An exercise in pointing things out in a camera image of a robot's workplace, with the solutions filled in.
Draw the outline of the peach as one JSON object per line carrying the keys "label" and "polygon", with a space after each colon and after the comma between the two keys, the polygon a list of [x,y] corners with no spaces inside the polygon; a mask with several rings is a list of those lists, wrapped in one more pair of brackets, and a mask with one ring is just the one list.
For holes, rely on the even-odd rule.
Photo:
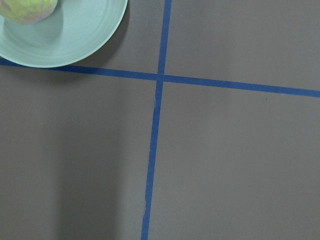
{"label": "peach", "polygon": [[33,24],[50,16],[57,0],[1,0],[0,15],[22,25]]}

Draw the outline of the green plate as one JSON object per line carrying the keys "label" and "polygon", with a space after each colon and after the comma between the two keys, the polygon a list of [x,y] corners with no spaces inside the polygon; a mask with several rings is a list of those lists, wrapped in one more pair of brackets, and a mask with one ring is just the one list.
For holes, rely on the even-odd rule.
{"label": "green plate", "polygon": [[126,0],[59,0],[53,13],[32,24],[0,18],[0,56],[15,64],[55,68],[99,50],[120,25]]}

